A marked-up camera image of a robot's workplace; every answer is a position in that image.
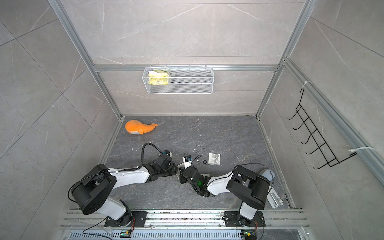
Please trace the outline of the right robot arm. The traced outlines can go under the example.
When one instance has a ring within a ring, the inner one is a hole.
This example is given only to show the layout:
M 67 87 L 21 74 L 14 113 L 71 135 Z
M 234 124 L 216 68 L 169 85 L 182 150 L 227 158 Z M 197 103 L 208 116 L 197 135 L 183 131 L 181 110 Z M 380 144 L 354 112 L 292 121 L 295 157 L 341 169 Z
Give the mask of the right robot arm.
M 193 166 L 181 168 L 179 180 L 181 184 L 189 183 L 204 198 L 231 193 L 240 199 L 242 203 L 237 212 L 224 213 L 223 220 L 227 227 L 264 227 L 265 222 L 258 212 L 265 209 L 275 173 L 269 168 L 256 173 L 247 169 L 246 165 L 237 165 L 231 172 L 219 177 L 204 176 Z

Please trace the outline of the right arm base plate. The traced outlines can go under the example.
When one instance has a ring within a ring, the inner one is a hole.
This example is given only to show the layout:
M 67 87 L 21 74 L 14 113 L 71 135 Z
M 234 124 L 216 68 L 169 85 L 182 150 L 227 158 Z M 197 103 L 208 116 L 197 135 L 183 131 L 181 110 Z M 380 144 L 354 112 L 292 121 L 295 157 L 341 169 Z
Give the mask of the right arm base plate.
M 256 211 L 254 217 L 248 220 L 242 217 L 239 212 L 225 211 L 222 220 L 225 221 L 226 227 L 265 227 L 264 215 L 261 211 Z

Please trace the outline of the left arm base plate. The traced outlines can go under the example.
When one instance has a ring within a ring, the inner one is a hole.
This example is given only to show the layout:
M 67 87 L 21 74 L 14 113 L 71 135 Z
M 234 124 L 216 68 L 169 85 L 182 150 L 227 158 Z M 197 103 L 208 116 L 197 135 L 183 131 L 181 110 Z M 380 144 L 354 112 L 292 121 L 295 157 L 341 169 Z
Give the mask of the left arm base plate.
M 107 217 L 104 226 L 113 228 L 128 228 L 134 226 L 135 228 L 143 228 L 146 223 L 147 214 L 148 212 L 146 211 L 133 211 L 129 214 L 124 214 L 118 220 Z

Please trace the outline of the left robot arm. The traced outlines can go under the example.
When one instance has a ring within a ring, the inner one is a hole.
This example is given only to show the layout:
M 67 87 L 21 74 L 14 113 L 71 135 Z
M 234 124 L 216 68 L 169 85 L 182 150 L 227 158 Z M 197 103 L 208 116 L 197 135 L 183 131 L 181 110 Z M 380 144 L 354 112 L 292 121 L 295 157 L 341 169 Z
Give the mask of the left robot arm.
M 144 163 L 144 153 L 147 146 L 154 147 L 160 153 L 158 158 L 149 164 Z M 124 201 L 110 197 L 112 190 L 175 176 L 177 171 L 178 167 L 173 162 L 170 151 L 161 151 L 156 145 L 145 143 L 141 150 L 139 166 L 113 169 L 107 168 L 104 164 L 96 165 L 69 188 L 67 197 L 78 205 L 84 215 L 103 214 L 107 219 L 115 221 L 120 227 L 125 227 L 134 221 L 134 216 Z

